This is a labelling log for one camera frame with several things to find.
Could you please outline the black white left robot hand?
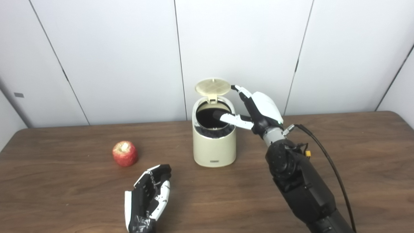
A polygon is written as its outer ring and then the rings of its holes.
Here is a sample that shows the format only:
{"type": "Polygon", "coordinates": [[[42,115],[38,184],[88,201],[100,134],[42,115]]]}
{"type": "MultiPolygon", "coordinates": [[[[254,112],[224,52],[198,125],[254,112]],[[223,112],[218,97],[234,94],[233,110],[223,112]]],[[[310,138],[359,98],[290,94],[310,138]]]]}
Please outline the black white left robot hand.
{"type": "Polygon", "coordinates": [[[125,224],[129,233],[155,233],[170,195],[171,166],[147,169],[131,191],[125,191],[125,224]]]}

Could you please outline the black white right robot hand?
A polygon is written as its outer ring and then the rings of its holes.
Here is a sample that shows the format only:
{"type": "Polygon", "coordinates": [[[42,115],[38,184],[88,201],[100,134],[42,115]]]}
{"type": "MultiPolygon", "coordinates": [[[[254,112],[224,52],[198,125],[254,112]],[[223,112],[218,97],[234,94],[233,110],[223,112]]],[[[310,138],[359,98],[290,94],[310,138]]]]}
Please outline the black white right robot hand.
{"type": "Polygon", "coordinates": [[[263,137],[267,131],[278,128],[284,130],[283,118],[275,102],[261,92],[250,93],[244,87],[232,85],[231,89],[238,92],[249,117],[235,115],[222,110],[213,111],[213,118],[238,128],[248,129],[263,137]]]}

